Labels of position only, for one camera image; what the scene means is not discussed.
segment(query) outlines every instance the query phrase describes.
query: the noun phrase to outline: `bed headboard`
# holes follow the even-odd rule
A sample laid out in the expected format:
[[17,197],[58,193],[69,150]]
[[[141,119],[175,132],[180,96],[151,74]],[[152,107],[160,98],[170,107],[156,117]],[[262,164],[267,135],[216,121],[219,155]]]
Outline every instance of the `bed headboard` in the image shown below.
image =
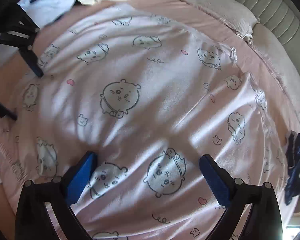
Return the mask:
[[291,0],[235,0],[277,37],[300,74],[300,12]]

